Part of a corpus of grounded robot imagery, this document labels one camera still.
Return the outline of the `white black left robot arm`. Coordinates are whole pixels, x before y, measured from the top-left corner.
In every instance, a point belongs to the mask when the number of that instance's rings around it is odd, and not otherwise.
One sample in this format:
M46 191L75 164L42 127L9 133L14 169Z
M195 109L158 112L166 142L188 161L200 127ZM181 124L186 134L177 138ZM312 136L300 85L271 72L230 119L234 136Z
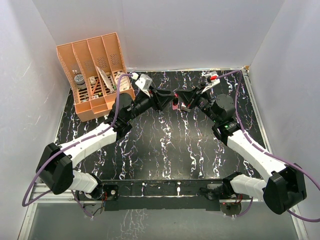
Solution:
M147 110L160 112L177 101L177 94L152 86L146 92L140 91L136 98L126 92L118 94L107 120L98 127L73 141L48 144L36 174L55 195L72 190L86 193L93 200L99 199L103 195L102 181L92 173L74 168L97 150L122 139L132 129L131 121Z

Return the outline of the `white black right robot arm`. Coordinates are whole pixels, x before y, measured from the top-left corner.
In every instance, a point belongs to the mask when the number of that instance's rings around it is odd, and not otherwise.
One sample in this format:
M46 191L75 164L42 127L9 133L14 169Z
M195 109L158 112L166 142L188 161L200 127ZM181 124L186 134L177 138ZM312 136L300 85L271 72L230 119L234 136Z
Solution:
M245 194L266 203L268 208L280 215L307 197L305 178L297 170L271 156L250 136L243 132L235 118L233 99L220 94L214 101L209 95L198 90L194 94L194 104L214 122L214 136L227 147L240 154L260 174L261 179L235 172L222 180L222 185L212 192L230 199Z

